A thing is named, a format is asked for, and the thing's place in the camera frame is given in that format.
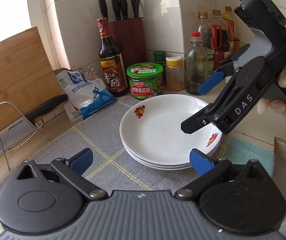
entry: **metal bolt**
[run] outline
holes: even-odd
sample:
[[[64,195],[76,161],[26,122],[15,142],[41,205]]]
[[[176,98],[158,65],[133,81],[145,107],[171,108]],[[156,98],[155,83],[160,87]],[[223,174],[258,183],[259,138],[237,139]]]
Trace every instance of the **metal bolt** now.
[[[219,119],[219,114],[216,114],[214,117],[213,117],[213,121],[217,121]]]
[[[106,196],[106,192],[102,189],[95,189],[90,192],[90,196],[94,198],[102,198]]]
[[[178,195],[180,197],[191,197],[193,195],[193,191],[189,188],[182,188],[178,191]]]

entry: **knife block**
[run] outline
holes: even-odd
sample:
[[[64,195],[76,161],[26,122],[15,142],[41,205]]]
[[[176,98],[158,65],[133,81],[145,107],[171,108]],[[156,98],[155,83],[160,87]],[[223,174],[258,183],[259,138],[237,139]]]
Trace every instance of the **knife block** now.
[[[135,63],[147,62],[142,18],[111,22],[108,27],[121,49],[125,69]]]

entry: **cutting board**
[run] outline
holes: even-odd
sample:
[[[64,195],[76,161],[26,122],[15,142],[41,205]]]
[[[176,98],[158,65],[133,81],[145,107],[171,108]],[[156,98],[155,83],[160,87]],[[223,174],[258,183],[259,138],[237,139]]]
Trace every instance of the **cutting board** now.
[[[0,42],[0,102],[24,114],[63,94],[46,56],[37,27]],[[9,104],[0,106],[0,131],[20,118]]]

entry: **green lid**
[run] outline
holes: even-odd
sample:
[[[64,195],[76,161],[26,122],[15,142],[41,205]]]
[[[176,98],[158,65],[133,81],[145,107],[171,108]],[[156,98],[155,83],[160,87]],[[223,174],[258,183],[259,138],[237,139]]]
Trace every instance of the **green lid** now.
[[[165,51],[163,51],[163,50],[154,51],[153,55],[154,55],[155,61],[165,61],[165,58],[166,58],[166,52]]]
[[[157,63],[142,62],[129,66],[126,73],[129,77],[148,78],[163,72],[163,67]]]

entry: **red bottle cap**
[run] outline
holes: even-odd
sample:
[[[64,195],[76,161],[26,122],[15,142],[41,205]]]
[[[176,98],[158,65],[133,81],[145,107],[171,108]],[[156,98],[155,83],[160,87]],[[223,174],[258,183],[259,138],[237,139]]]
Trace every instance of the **red bottle cap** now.
[[[200,37],[200,33],[192,33],[192,37]]]

